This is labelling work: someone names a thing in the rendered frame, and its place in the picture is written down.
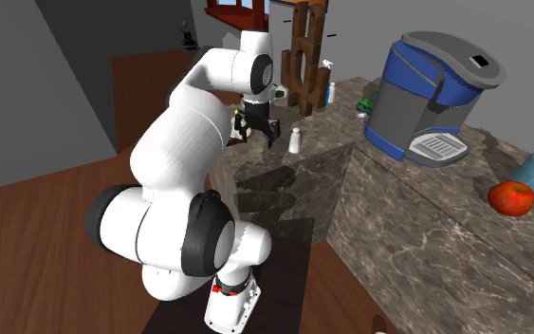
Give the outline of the green crumpled object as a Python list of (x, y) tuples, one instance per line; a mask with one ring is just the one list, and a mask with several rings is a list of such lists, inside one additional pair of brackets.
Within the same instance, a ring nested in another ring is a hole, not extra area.
[(377, 98), (377, 91), (371, 92), (366, 98), (361, 99), (357, 104), (357, 110), (362, 113), (370, 114), (373, 110)]

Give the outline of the small white brown figure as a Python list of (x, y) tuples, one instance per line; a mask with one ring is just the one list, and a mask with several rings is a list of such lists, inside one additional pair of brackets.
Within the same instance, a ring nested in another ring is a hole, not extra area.
[(231, 139), (242, 139), (243, 136), (240, 134), (240, 130), (243, 127), (243, 116), (240, 113), (238, 108), (236, 108), (233, 111), (233, 116), (230, 119), (230, 123), (231, 123), (230, 138)]

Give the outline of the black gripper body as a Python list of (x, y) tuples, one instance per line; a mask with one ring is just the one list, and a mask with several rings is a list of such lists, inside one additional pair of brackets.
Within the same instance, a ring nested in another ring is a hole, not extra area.
[(269, 131), (269, 102), (244, 102), (244, 119), (251, 129)]

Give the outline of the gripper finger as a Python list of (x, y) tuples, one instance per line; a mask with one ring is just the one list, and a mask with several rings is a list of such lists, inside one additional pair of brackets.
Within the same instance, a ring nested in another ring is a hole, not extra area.
[(264, 120), (261, 131), (267, 138), (267, 147), (271, 148), (273, 142), (281, 136), (279, 120)]
[(242, 141), (247, 140), (248, 128), (245, 118), (242, 115), (234, 116), (234, 130), (237, 132), (236, 137), (238, 139)]

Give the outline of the red window frame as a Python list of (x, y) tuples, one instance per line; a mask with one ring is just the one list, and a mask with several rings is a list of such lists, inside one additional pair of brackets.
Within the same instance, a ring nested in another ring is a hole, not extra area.
[(235, 0), (234, 5), (219, 5), (217, 0), (206, 0), (204, 11), (210, 17), (238, 30), (268, 31), (268, 15), (265, 0), (250, 0), (251, 7), (242, 5), (242, 0)]

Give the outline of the blue grey coffee machine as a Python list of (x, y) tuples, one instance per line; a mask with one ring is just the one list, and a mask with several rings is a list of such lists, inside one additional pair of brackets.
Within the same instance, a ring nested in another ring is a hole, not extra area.
[(448, 166), (470, 152), (459, 132), (474, 105), (505, 80), (505, 68), (476, 44), (405, 32), (390, 48), (363, 135), (397, 161)]

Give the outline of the small black figure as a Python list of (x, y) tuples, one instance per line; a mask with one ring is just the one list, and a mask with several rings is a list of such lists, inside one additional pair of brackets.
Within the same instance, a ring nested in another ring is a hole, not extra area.
[(185, 51), (195, 51), (198, 48), (196, 40), (193, 38), (192, 29), (188, 22), (183, 21), (181, 25), (181, 32), (183, 34), (182, 46)]

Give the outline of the brown wooden block sculpture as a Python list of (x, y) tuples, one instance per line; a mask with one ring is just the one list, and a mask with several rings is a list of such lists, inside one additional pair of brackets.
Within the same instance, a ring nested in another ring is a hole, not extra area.
[(320, 66), (325, 12), (322, 4), (298, 2), (293, 10), (291, 47), (282, 51), (281, 83), (288, 89), (287, 104), (308, 117), (324, 106), (329, 68)]

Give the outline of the red apple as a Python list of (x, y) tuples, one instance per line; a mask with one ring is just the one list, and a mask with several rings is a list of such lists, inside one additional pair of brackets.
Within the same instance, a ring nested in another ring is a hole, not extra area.
[(521, 216), (534, 204), (534, 191), (518, 181), (506, 181), (493, 186), (487, 194), (488, 204), (498, 213)]

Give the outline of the dark robot stand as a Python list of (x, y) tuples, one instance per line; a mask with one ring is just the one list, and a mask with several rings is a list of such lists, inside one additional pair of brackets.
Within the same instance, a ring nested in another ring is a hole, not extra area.
[[(272, 250), (253, 269), (262, 295), (242, 334), (299, 334), (315, 219), (268, 225)], [(204, 322), (211, 284), (173, 302), (161, 302), (141, 334), (216, 334)]]

